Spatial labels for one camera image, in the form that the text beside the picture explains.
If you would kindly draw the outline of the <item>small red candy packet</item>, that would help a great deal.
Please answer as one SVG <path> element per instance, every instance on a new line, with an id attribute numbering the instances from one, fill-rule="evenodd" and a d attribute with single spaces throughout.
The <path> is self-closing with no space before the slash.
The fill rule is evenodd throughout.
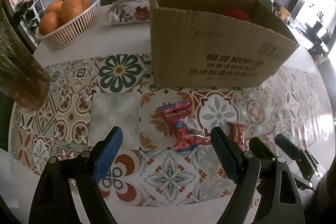
<path id="1" fill-rule="evenodd" d="M 231 141 L 235 142 L 238 147 L 245 151 L 245 124 L 243 122 L 230 122 L 230 135 Z"/>

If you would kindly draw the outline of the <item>red snack packet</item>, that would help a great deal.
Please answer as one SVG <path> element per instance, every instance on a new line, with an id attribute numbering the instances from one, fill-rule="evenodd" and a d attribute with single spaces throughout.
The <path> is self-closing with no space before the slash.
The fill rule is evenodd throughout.
<path id="1" fill-rule="evenodd" d="M 189 151 L 206 143 L 190 101 L 179 101 L 158 107 L 156 113 L 166 122 L 175 136 L 175 152 Z"/>

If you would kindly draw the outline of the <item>red pompom green plush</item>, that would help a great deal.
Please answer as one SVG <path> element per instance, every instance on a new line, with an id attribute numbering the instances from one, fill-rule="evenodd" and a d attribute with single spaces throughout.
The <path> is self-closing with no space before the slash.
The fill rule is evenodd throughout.
<path id="1" fill-rule="evenodd" d="M 251 21 L 249 15 L 241 9 L 226 9 L 225 11 L 222 12 L 222 14 L 224 16 L 229 16 L 238 20 L 244 20 L 247 22 Z"/>

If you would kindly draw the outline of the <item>dark side chair right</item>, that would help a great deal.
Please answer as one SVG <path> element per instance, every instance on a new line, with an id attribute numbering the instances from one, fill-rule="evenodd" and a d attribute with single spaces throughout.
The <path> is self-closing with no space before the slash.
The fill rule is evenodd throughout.
<path id="1" fill-rule="evenodd" d="M 317 68 L 322 76 L 323 82 L 329 89 L 335 89 L 335 69 L 329 59 L 318 63 Z"/>

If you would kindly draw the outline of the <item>patterned tablecloth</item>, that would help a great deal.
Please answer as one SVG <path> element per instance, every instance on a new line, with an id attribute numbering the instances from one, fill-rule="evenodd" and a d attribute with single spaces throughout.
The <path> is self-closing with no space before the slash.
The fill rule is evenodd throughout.
<path id="1" fill-rule="evenodd" d="M 215 223 L 234 183 L 211 145 L 175 153 L 175 138 L 156 113 L 181 100 L 193 104 L 203 132 L 245 123 L 244 137 L 260 137 L 273 150 L 282 133 L 308 149 L 324 168 L 335 156 L 333 112 L 323 79 L 304 47 L 254 89 L 157 89 L 150 77 L 147 24 L 98 24 L 58 51 L 38 46 L 47 67 L 49 96 L 36 112 L 16 106 L 9 150 L 17 191 L 15 215 L 29 221 L 39 176 L 50 156 L 71 159 L 91 149 L 113 126 L 123 145 L 100 189 L 119 223 Z"/>

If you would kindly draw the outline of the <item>glass vase with water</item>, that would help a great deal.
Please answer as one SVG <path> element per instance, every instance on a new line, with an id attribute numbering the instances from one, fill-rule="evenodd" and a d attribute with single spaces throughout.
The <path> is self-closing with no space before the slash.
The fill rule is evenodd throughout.
<path id="1" fill-rule="evenodd" d="M 48 96 L 50 75 L 18 38 L 1 10 L 1 92 L 36 111 Z"/>

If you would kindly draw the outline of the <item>brown cardboard box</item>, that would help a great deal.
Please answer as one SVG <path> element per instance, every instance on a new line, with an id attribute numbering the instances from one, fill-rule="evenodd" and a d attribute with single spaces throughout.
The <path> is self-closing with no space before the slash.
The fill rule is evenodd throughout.
<path id="1" fill-rule="evenodd" d="M 241 9 L 250 22 L 222 14 Z M 158 88 L 253 88 L 296 51 L 289 28 L 258 0 L 150 0 Z"/>

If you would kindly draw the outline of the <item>orange fruit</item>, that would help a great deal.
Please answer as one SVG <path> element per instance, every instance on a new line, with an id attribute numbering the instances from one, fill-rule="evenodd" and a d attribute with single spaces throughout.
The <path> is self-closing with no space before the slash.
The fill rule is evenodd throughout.
<path id="1" fill-rule="evenodd" d="M 81 4 L 82 4 L 82 7 L 83 7 L 83 10 L 86 10 L 90 7 L 90 0 L 80 0 L 81 1 Z"/>
<path id="2" fill-rule="evenodd" d="M 60 27 L 60 16 L 57 12 L 46 13 L 39 23 L 39 33 L 46 36 Z"/>
<path id="3" fill-rule="evenodd" d="M 76 18 L 83 12 L 81 0 L 64 0 L 60 10 L 60 20 L 63 24 Z"/>
<path id="4" fill-rule="evenodd" d="M 62 9 L 62 1 L 55 1 L 49 4 L 49 6 L 46 9 L 46 13 L 49 12 L 57 12 L 58 14 L 60 14 L 60 11 Z"/>

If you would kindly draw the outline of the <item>white basket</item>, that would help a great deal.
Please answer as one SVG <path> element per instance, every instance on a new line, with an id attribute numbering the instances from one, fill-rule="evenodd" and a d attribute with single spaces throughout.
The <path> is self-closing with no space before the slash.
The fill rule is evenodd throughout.
<path id="1" fill-rule="evenodd" d="M 90 0 L 91 5 L 80 15 L 45 36 L 36 30 L 35 37 L 51 50 L 60 50 L 70 46 L 98 24 L 101 1 Z"/>

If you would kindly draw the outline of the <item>white shoe rack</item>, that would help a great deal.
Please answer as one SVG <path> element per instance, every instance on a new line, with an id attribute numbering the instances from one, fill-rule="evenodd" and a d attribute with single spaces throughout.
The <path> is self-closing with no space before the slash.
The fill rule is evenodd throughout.
<path id="1" fill-rule="evenodd" d="M 18 0 L 15 5 L 15 14 L 32 32 L 35 32 L 38 28 L 41 20 L 40 13 L 44 10 L 41 0 Z"/>

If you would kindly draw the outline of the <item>floral tissue box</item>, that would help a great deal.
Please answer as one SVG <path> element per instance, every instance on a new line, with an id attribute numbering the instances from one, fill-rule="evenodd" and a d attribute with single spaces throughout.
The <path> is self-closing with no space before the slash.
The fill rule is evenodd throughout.
<path id="1" fill-rule="evenodd" d="M 150 21 L 150 0 L 117 0 L 105 16 L 106 26 L 147 23 Z"/>

